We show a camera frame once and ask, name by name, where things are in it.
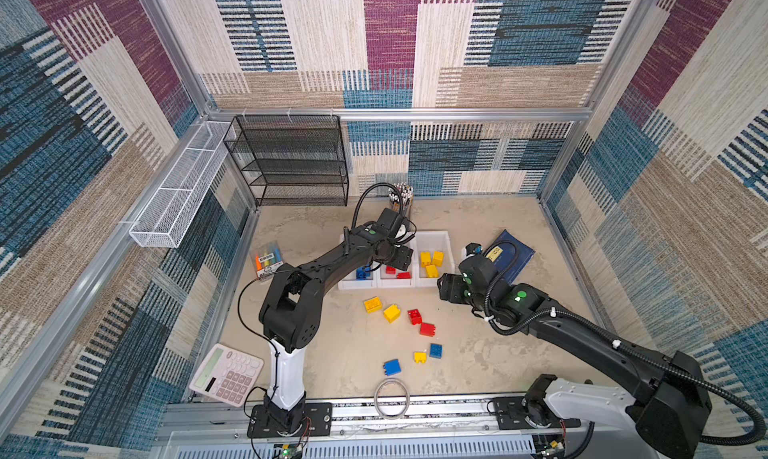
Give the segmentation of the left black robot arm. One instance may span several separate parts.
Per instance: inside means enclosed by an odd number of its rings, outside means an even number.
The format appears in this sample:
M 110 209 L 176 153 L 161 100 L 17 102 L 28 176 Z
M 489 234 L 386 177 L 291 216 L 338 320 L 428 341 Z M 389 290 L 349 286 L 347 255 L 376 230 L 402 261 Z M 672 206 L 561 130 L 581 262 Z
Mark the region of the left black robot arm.
M 359 224 L 361 206 L 377 188 L 389 189 L 398 207 L 385 208 L 377 220 Z M 285 263 L 273 274 L 258 314 L 262 332 L 246 323 L 241 303 L 236 303 L 240 324 L 272 349 L 270 383 L 258 412 L 278 433 L 295 433 L 308 423 L 304 357 L 319 331 L 325 295 L 346 276 L 361 267 L 371 269 L 374 263 L 406 271 L 413 256 L 408 243 L 417 231 L 405 214 L 401 190 L 391 183 L 375 183 L 361 193 L 340 244 L 299 266 Z

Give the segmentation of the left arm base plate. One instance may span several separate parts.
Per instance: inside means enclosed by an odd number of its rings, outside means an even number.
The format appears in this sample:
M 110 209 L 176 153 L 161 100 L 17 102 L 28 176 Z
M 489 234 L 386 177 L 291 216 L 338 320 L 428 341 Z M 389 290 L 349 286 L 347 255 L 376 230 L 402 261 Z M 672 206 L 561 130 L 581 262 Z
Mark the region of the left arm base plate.
M 249 414 L 249 439 L 310 438 L 330 435 L 333 404 L 330 402 L 299 402 L 291 410 L 275 404 L 257 404 Z

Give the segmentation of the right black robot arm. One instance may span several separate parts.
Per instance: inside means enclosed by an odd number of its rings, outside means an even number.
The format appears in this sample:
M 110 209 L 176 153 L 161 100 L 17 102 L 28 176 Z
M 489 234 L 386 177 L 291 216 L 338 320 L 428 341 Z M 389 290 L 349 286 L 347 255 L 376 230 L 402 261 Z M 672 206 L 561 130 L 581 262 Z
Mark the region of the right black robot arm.
M 490 251 L 471 243 L 456 274 L 437 281 L 441 300 L 468 305 L 501 336 L 518 333 L 553 344 L 600 371 L 614 387 L 578 384 L 540 375 L 520 402 L 526 422 L 548 428 L 578 419 L 633 431 L 668 458 L 691 458 L 701 444 L 737 447 L 762 440 L 762 414 L 744 399 L 704 379 L 699 363 L 678 351 L 672 356 L 647 349 L 568 310 L 529 284 L 509 284 Z M 752 421 L 738 436 L 704 432 L 717 396 Z

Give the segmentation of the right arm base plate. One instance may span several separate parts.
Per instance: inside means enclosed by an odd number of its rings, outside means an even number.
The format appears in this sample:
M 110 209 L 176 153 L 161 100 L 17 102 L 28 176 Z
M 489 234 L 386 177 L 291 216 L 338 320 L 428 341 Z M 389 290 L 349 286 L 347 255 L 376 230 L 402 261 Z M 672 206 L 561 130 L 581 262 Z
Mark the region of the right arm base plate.
M 579 419 L 561 419 L 543 402 L 529 403 L 524 396 L 498 396 L 486 403 L 487 412 L 493 416 L 498 428 L 507 430 L 579 428 Z

